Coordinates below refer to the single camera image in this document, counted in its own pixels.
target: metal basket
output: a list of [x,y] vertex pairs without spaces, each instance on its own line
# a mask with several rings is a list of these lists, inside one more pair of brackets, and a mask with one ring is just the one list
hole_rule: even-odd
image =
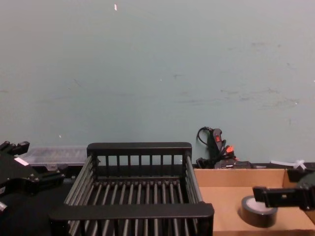
[[64,205],[50,214],[53,236],[212,235],[214,210],[202,202],[191,144],[94,143],[87,153]]

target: roll of tape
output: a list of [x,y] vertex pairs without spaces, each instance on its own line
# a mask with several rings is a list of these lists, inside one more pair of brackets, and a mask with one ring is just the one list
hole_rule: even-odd
[[241,218],[255,227],[267,228],[276,222],[278,208],[268,208],[265,203],[256,202],[254,196],[242,199]]

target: black tool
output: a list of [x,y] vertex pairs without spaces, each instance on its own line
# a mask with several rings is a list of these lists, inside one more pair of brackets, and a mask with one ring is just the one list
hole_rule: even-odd
[[266,207],[300,207],[301,210],[315,210],[315,172],[310,170],[287,170],[296,178],[301,178],[295,188],[254,187],[257,202],[264,202]]
[[63,183],[64,174],[53,171],[39,174],[26,161],[16,157],[28,151],[29,142],[0,145],[0,196],[12,192],[34,194]]
[[[207,142],[200,138],[201,131],[207,133]],[[202,127],[198,130],[197,139],[208,147],[209,159],[199,158],[196,163],[200,169],[247,169],[251,168],[251,163],[248,161],[240,162],[234,154],[234,147],[225,145],[226,140],[222,139],[222,130],[212,129],[210,127]]]

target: cardboard box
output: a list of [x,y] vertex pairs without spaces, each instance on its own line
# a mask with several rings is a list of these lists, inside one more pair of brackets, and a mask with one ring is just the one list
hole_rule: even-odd
[[298,207],[278,209],[270,228],[257,228],[238,215],[241,200],[253,195],[252,187],[293,187],[286,170],[195,170],[202,198],[215,209],[214,236],[315,236],[315,214]]

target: black cable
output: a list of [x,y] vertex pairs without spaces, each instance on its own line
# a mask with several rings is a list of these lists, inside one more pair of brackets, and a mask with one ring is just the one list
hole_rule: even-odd
[[204,127],[200,128],[198,130],[198,133],[197,133],[197,139],[199,139],[200,142],[202,142],[204,145],[208,146],[208,144],[200,138],[200,132],[203,130],[207,130],[207,131],[211,132],[213,129],[210,127],[204,126]]

